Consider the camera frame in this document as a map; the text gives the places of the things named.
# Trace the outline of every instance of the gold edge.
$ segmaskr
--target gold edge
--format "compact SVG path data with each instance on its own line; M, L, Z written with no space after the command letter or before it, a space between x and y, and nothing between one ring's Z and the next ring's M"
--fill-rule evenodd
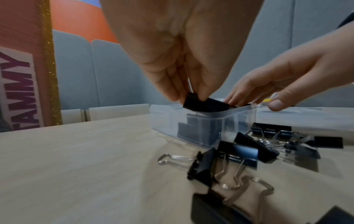
M50 105L52 109L51 125L61 125L62 115L60 111L58 80L56 78L50 0L41 0L39 7L41 8L42 14L43 49L48 72Z

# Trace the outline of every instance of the dark sleeve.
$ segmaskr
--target dark sleeve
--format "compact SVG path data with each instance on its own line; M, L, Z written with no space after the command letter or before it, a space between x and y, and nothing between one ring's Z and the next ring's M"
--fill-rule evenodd
M352 12L339 26L338 28L344 26L344 25L347 25L348 23L350 22L353 22L354 21L354 12Z

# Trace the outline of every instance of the fingernail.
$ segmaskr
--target fingernail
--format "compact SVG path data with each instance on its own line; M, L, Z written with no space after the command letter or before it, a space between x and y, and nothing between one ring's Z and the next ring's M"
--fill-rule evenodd
M270 102L268 107L273 111L281 111L285 108L285 104L281 100L275 100Z

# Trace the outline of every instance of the wall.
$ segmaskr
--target wall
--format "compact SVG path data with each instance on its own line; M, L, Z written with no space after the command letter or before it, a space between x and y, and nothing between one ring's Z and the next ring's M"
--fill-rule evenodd
M51 0L53 29L82 36L89 42L100 39L118 43L101 8L91 5L97 1L88 2L90 4L78 0Z

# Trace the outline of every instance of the pile of binder clips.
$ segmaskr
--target pile of binder clips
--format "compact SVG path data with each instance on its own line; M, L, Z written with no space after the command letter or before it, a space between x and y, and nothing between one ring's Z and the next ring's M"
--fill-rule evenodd
M189 94L184 107L201 112L217 112L228 110L229 106L223 102L208 99L198 101L194 94ZM163 154L158 158L160 165L169 164L187 170L188 180L197 180L209 187L207 194L194 194L192 199L191 219L195 224L251 224L261 223L264 198L275 191L269 183L257 177L241 173L245 166L257 168L258 160L270 163L280 157L288 155L320 159L317 147L343 148L343 139L338 137L306 136L293 132L289 126L254 123L251 130L238 133L234 142L220 141L217 148L212 148L202 153L199 151L195 157L176 156ZM222 159L222 170L216 173L218 158ZM221 181L226 173L228 162L239 163L233 175L233 185ZM249 188L250 184L259 184L265 189L258 198L257 214L253 217L245 214L234 203ZM223 197L212 190L213 185L220 185L233 194ZM354 223L354 218L338 207L333 207L319 222L323 223Z

